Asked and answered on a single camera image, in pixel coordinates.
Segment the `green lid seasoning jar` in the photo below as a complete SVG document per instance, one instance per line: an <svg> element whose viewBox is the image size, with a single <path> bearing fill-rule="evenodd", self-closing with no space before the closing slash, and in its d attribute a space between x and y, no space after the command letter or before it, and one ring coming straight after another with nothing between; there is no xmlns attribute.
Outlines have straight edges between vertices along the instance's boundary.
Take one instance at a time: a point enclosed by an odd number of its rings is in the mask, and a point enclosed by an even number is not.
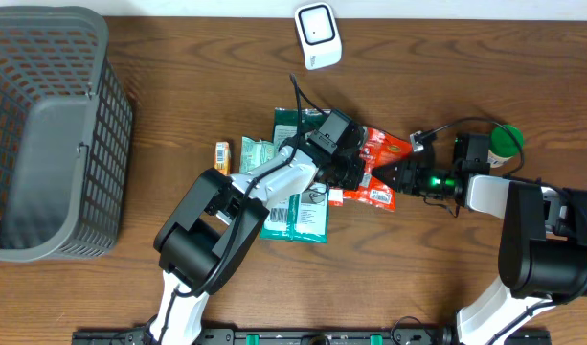
<svg viewBox="0 0 587 345"><path fill-rule="evenodd" d="M516 143L522 148L525 139L522 132L512 125L495 127L489 135L489 150L487 162L492 168L502 167L507 161L518 154Z"/></svg>

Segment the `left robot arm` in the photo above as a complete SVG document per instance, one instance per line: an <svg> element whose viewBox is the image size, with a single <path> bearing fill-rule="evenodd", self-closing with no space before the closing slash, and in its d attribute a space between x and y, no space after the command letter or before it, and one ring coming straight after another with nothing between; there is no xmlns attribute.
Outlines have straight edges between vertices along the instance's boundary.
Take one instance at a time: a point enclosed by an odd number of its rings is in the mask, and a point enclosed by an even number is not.
<svg viewBox="0 0 587 345"><path fill-rule="evenodd" d="M365 166L360 151L359 145L288 140L253 170L200 174L153 243L164 293L146 331L148 343L193 343L209 297L237 271L270 210L315 183L356 189Z"/></svg>

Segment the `red stick sachet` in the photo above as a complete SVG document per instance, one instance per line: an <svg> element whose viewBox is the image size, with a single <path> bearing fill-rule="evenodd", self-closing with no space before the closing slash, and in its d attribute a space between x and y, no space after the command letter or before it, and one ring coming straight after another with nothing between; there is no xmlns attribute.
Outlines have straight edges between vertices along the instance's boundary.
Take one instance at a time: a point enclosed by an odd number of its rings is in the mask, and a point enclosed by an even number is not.
<svg viewBox="0 0 587 345"><path fill-rule="evenodd" d="M344 204L343 191L340 189L330 189L328 191L328 203L330 206L340 207Z"/></svg>

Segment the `red snack packet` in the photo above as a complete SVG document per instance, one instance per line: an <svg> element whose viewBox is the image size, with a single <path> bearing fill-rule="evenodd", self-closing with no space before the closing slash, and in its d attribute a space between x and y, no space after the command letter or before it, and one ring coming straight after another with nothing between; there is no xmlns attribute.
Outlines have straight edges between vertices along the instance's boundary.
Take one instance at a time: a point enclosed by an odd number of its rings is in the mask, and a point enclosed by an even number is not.
<svg viewBox="0 0 587 345"><path fill-rule="evenodd" d="M362 180L357 190L344 191L343 199L359 201L392 212L395 209L395 192L373 177L372 171L406 158L412 152L412 146L385 131L373 127L365 127L365 130L367 139L360 152L360 157L366 162Z"/></svg>

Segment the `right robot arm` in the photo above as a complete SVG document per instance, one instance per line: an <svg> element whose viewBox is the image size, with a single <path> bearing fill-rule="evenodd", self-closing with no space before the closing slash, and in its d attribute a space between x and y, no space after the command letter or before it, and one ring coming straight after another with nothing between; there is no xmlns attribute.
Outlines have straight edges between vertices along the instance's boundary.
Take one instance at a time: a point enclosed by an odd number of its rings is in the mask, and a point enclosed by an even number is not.
<svg viewBox="0 0 587 345"><path fill-rule="evenodd" d="M375 168L393 191L432 206L446 199L503 223L498 277L435 344L503 344L536 314L587 296L587 191L489 173L457 160L451 170L402 160Z"/></svg>

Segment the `light green wipes pack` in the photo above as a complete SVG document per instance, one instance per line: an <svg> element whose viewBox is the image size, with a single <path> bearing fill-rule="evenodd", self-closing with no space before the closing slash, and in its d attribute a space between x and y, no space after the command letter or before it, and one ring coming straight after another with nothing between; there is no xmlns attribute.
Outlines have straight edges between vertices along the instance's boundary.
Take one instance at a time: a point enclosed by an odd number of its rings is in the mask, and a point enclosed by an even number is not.
<svg viewBox="0 0 587 345"><path fill-rule="evenodd" d="M241 154L239 172L246 173L261 164L266 163L275 156L275 146L269 141L254 141L243 137L241 141Z"/></svg>

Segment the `orange tissue pack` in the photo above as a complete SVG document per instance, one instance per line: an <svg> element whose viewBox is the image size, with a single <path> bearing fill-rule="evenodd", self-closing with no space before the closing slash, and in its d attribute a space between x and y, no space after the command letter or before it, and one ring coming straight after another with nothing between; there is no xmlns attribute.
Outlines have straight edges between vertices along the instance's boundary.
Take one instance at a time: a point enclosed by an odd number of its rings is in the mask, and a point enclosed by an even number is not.
<svg viewBox="0 0 587 345"><path fill-rule="evenodd" d="M222 174L229 175L231 172L231 150L226 141L215 144L214 167Z"/></svg>

